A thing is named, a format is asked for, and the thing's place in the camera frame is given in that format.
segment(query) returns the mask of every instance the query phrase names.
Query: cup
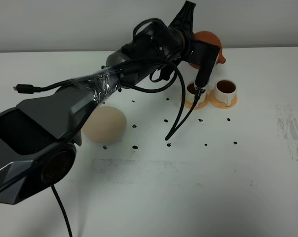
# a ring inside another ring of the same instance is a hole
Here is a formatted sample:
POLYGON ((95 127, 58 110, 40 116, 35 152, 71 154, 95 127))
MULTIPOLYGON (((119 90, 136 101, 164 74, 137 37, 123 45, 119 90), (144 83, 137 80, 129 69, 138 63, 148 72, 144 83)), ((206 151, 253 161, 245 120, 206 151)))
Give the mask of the cup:
POLYGON ((235 83, 230 80, 220 80, 216 83, 214 88, 214 97, 219 102, 225 103, 230 106, 232 100, 237 94, 237 87, 235 83))
MULTIPOLYGON (((185 100, 193 104, 196 93, 197 90, 195 89, 194 82, 192 81, 186 87, 185 100)), ((199 100, 197 101, 196 107, 198 107, 200 103, 204 102, 206 94, 206 91, 204 91, 204 93, 200 96, 199 100)))

